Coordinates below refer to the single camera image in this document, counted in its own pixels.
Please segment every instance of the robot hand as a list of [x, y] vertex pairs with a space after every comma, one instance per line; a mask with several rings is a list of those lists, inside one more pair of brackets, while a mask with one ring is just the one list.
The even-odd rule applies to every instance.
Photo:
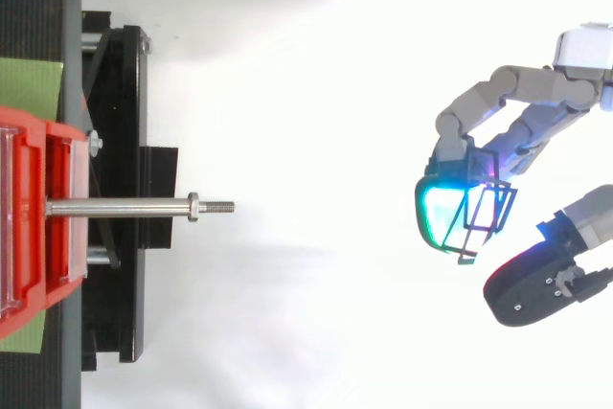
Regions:
[[[506, 133], [475, 147], [470, 131], [507, 101], [528, 107]], [[504, 227], [517, 192], [509, 181], [530, 167], [554, 135], [598, 103], [611, 110], [611, 102], [613, 29], [596, 23], [560, 36], [553, 69], [505, 66], [477, 83], [436, 121], [440, 138], [416, 187], [422, 237], [441, 251], [458, 253], [458, 263], [473, 263]], [[613, 237], [613, 192], [605, 191], [593, 191], [538, 226], [545, 240], [490, 277], [484, 294], [501, 323], [530, 324], [606, 287], [608, 271], [584, 275], [573, 260], [609, 239], [608, 233]], [[611, 194], [608, 201], [605, 194]]]

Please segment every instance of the metal standoff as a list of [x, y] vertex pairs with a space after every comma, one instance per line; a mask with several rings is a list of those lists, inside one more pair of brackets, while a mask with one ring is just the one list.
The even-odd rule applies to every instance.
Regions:
[[85, 53], [95, 53], [98, 48], [98, 44], [102, 38], [102, 34], [81, 34], [80, 36], [80, 48]]
[[90, 246], [87, 248], [87, 265], [110, 265], [111, 259], [108, 257], [104, 246]]
[[197, 193], [187, 198], [72, 198], [47, 201], [47, 216], [69, 217], [174, 217], [191, 222], [203, 213], [233, 213], [234, 202], [200, 201]]

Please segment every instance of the black wire frame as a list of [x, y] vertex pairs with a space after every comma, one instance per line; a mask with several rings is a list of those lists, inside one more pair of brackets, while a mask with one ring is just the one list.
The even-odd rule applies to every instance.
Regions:
[[[483, 175], [473, 174], [473, 159], [477, 154], [485, 154], [491, 157], [491, 164], [493, 165], [493, 175]], [[445, 252], [450, 253], [458, 253], [458, 264], [459, 265], [467, 265], [473, 264], [475, 258], [477, 257], [476, 251], [471, 251], [467, 249], [468, 242], [472, 235], [472, 232], [486, 232], [486, 237], [484, 239], [484, 243], [486, 243], [494, 234], [500, 232], [509, 217], [509, 212], [511, 211], [512, 204], [517, 195], [517, 189], [511, 187], [511, 184], [505, 181], [500, 180], [500, 165], [498, 161], [498, 153], [493, 150], [486, 150], [483, 148], [469, 148], [466, 156], [466, 177], [467, 184], [465, 187], [464, 196], [456, 214], [454, 215], [451, 223], [449, 224], [449, 228], [447, 229], [447, 233], [445, 238], [443, 239], [443, 243], [441, 244], [441, 249]], [[468, 215], [469, 201], [468, 201], [468, 192], [472, 185], [474, 184], [482, 184], [485, 187], [481, 190], [481, 194], [479, 199], [477, 200], [477, 205], [471, 217]], [[494, 193], [494, 206], [492, 211], [492, 221], [489, 226], [476, 225], [477, 215], [479, 215], [479, 210], [481, 209], [481, 205], [483, 203], [483, 198], [486, 193]], [[466, 230], [465, 240], [462, 247], [451, 246], [447, 244], [447, 240], [451, 235], [452, 230], [456, 226], [458, 222], [458, 218], [460, 214], [463, 214], [463, 227]]]

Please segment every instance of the green mat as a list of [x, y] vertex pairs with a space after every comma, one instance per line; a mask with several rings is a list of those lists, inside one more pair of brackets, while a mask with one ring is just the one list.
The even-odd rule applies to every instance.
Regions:
[[[0, 105], [55, 120], [63, 64], [0, 57]], [[0, 340], [0, 352], [40, 353], [45, 311], [22, 329]]]

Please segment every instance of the bolt thread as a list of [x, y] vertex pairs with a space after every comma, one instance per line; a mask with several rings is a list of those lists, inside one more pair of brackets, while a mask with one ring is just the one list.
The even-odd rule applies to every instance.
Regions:
[[233, 213], [234, 203], [232, 201], [201, 201], [198, 211], [200, 213]]

